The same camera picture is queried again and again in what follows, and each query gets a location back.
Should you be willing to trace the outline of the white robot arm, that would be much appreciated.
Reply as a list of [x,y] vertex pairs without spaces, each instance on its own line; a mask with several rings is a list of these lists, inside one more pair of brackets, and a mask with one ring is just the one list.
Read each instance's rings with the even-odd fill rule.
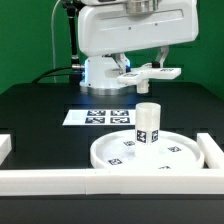
[[163,66],[169,47],[198,35],[197,0],[81,0],[79,49],[87,56],[83,91],[116,95],[151,79],[172,80],[179,68]]

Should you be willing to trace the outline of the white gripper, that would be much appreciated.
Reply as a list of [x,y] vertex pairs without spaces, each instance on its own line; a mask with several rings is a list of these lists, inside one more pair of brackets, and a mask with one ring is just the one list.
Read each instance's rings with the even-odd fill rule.
[[162,46],[155,59],[162,68],[167,45],[194,41],[198,35],[197,0],[159,0],[157,10],[136,14],[127,12],[126,2],[84,1],[78,17],[80,50],[87,56],[113,54],[120,74],[130,70],[122,52]]

